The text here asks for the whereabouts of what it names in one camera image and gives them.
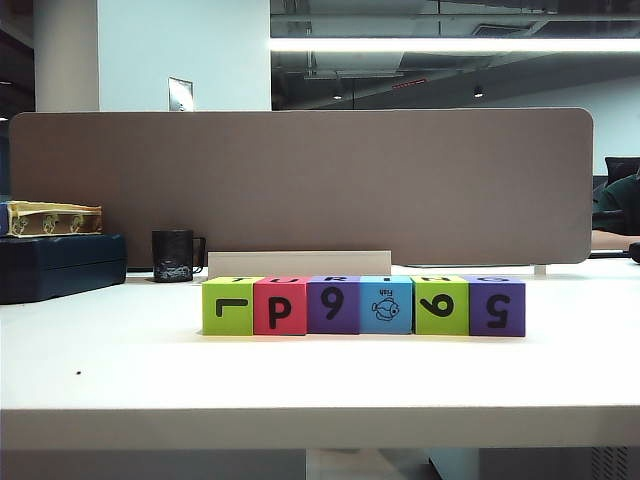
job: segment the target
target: fish drawing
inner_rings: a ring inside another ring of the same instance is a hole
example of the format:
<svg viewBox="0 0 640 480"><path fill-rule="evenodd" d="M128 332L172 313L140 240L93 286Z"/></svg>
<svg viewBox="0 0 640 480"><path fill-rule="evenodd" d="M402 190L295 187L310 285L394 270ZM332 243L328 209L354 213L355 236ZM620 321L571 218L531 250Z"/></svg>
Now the fish drawing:
<svg viewBox="0 0 640 480"><path fill-rule="evenodd" d="M376 318L385 322L390 322L400 313L400 306L392 297L380 300L378 303L371 305L371 310L376 312Z"/></svg>

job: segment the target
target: pink block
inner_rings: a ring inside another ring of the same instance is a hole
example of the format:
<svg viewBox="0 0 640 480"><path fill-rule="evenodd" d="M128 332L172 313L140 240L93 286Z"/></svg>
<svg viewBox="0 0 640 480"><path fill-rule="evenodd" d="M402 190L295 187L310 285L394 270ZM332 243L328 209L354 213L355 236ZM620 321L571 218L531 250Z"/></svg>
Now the pink block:
<svg viewBox="0 0 640 480"><path fill-rule="evenodd" d="M307 333L307 282L311 277L266 277L253 284L254 335Z"/></svg>

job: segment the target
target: coffee mug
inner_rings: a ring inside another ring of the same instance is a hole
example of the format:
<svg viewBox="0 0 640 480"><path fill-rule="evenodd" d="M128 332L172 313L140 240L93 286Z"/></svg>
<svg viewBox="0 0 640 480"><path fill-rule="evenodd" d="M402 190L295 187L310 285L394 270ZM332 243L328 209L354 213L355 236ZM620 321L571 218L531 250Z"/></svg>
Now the coffee mug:
<svg viewBox="0 0 640 480"><path fill-rule="evenodd" d="M197 247L197 267L194 269L193 252ZM154 230L151 233L153 249L153 279L156 282L188 282L194 273L204 267L206 246L204 237L194 237L193 230Z"/></svg>

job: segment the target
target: white card stand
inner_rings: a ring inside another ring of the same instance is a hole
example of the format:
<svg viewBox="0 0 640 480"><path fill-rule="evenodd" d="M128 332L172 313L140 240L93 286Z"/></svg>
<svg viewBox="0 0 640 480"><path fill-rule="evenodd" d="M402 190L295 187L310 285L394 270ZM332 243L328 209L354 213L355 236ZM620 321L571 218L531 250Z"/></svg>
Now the white card stand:
<svg viewBox="0 0 640 480"><path fill-rule="evenodd" d="M213 277L391 275L391 251L209 252Z"/></svg>

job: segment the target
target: toy block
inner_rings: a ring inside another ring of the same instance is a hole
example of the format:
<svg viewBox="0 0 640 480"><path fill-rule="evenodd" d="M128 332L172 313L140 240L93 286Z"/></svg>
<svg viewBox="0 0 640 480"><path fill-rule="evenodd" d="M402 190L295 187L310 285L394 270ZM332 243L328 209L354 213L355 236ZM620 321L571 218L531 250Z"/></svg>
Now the toy block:
<svg viewBox="0 0 640 480"><path fill-rule="evenodd" d="M253 284L264 277L218 277L202 283L202 333L253 335Z"/></svg>
<svg viewBox="0 0 640 480"><path fill-rule="evenodd" d="M413 282L408 276L360 277L360 333L411 333Z"/></svg>
<svg viewBox="0 0 640 480"><path fill-rule="evenodd" d="M497 337L525 336L525 283L505 277L465 275L469 282L469 332Z"/></svg>
<svg viewBox="0 0 640 480"><path fill-rule="evenodd" d="M415 332L469 335L469 283L462 277L412 276Z"/></svg>
<svg viewBox="0 0 640 480"><path fill-rule="evenodd" d="M253 284L254 335L307 333L310 277L266 277Z"/></svg>
<svg viewBox="0 0 640 480"><path fill-rule="evenodd" d="M311 277L307 305L309 333L359 333L359 277Z"/></svg>

